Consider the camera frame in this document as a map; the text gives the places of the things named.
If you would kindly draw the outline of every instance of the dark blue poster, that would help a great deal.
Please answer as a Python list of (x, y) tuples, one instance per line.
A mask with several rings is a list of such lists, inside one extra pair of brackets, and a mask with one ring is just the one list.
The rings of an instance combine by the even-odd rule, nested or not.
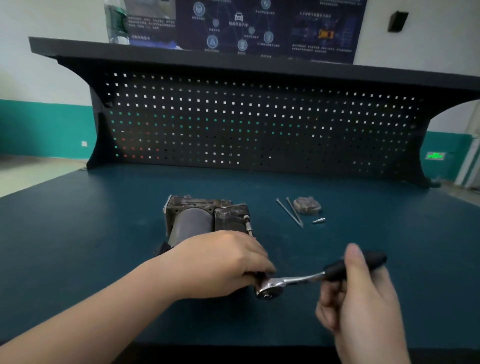
[(125, 0), (130, 44), (353, 63), (366, 0)]

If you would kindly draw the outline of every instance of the ratchet wrench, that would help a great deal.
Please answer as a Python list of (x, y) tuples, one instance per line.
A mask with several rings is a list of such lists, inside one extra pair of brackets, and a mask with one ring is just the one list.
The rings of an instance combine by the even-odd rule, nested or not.
[[(370, 271), (375, 270), (387, 261), (387, 256), (379, 251), (363, 251), (365, 262)], [(286, 286), (299, 283), (314, 283), (322, 280), (329, 282), (342, 281), (347, 279), (347, 268), (343, 259), (324, 267), (321, 273), (313, 274), (305, 277), (283, 277), (268, 278), (262, 275), (255, 285), (255, 295), (261, 300), (271, 300), (282, 294)]]

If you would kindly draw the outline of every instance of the plastic bottle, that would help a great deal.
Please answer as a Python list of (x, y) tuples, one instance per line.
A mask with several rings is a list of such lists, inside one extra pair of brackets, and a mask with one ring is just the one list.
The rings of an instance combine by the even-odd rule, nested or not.
[(116, 44), (130, 44), (125, 0), (104, 0), (104, 7), (108, 41)]

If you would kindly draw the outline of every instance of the exit sign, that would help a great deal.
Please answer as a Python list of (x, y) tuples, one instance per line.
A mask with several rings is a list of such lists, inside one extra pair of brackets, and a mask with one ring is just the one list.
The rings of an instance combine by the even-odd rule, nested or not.
[(429, 160), (444, 160), (445, 159), (445, 153), (439, 153), (439, 152), (428, 152), (427, 156), (425, 159)]

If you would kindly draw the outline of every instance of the forearm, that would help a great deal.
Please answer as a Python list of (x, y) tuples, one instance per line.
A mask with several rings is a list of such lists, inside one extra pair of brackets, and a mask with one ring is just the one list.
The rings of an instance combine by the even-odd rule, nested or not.
[(0, 347), (2, 363), (110, 363), (174, 300), (160, 262), (117, 282)]

